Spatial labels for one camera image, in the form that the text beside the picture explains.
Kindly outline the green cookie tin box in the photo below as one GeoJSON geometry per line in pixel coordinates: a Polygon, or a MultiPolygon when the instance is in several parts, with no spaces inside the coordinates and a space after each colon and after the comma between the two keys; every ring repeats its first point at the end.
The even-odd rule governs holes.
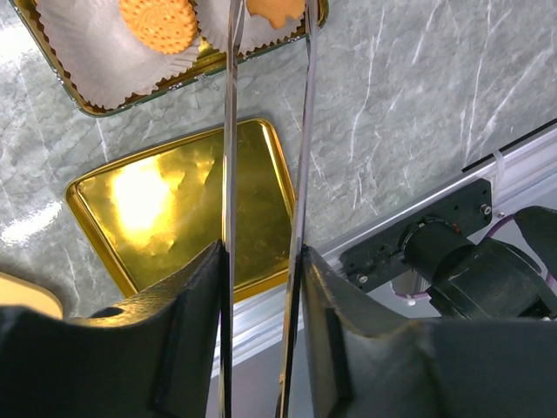
{"type": "Polygon", "coordinates": [[[238,58],[306,34],[304,1],[13,1],[83,113],[117,114],[225,68],[238,7],[238,58]]]}

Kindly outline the left arm metal tong right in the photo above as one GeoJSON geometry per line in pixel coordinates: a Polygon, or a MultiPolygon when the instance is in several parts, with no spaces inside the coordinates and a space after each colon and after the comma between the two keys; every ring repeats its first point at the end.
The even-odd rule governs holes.
{"type": "Polygon", "coordinates": [[[308,65],[305,81],[302,142],[298,163],[295,211],[292,218],[288,277],[285,292],[285,317],[282,337],[282,369],[279,379],[279,395],[276,408],[276,416],[280,418],[286,418],[289,415],[292,386],[292,365],[298,334],[300,288],[303,272],[302,250],[305,237],[305,213],[315,100],[317,31],[318,3],[316,1],[308,1],[305,5],[305,32],[308,65]]]}

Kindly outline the left arm metal tong left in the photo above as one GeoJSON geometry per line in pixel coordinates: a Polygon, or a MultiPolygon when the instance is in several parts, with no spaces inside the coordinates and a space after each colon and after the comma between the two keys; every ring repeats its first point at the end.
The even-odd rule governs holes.
{"type": "Polygon", "coordinates": [[[230,2],[225,72],[222,241],[223,284],[220,302],[219,415],[232,416],[233,305],[236,252],[237,96],[238,53],[244,30],[244,2],[230,2]]]}

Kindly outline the round dotted biscuit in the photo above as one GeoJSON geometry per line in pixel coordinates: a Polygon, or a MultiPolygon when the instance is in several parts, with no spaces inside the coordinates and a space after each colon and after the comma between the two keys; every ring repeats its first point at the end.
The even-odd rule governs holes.
{"type": "Polygon", "coordinates": [[[185,0],[121,0],[122,18],[131,33],[147,47],[164,54],[186,50],[195,39],[197,19],[185,0]]]}

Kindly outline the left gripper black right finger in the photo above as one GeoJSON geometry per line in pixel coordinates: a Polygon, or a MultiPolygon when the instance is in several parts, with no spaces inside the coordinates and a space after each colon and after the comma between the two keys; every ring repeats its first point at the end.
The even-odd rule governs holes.
{"type": "Polygon", "coordinates": [[[409,319],[302,252],[317,417],[553,417],[556,325],[409,319]]]}

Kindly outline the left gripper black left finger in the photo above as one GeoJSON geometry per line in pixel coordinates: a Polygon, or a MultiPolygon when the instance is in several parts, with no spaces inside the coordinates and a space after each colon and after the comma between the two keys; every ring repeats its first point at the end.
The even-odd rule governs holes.
{"type": "Polygon", "coordinates": [[[223,246],[88,318],[1,310],[4,417],[202,417],[223,246]]]}

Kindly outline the swirl butter cookie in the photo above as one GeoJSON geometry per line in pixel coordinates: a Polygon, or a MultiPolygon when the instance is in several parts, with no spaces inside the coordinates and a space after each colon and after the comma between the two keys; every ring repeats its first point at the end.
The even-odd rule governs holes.
{"type": "Polygon", "coordinates": [[[251,15],[266,18],[274,29],[280,29],[288,18],[300,19],[305,12],[304,0],[247,0],[251,15]]]}

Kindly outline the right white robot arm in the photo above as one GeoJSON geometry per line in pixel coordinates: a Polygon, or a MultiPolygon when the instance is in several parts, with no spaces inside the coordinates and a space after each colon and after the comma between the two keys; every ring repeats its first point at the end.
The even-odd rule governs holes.
{"type": "Polygon", "coordinates": [[[430,303],[441,315],[555,319],[556,295],[541,271],[556,274],[556,211],[528,206],[513,221],[539,262],[491,237],[474,244],[443,219],[408,228],[400,241],[403,260],[428,282],[430,303]]]}

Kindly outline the gold tin lid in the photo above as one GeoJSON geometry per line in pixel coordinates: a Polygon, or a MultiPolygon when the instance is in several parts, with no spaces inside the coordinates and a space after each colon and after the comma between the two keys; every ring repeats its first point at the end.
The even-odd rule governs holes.
{"type": "MultiPolygon", "coordinates": [[[[221,236],[223,132],[120,158],[71,182],[66,200],[109,275],[132,296],[221,236]]],[[[238,124],[235,300],[285,282],[294,196],[274,126],[238,124]]]]}

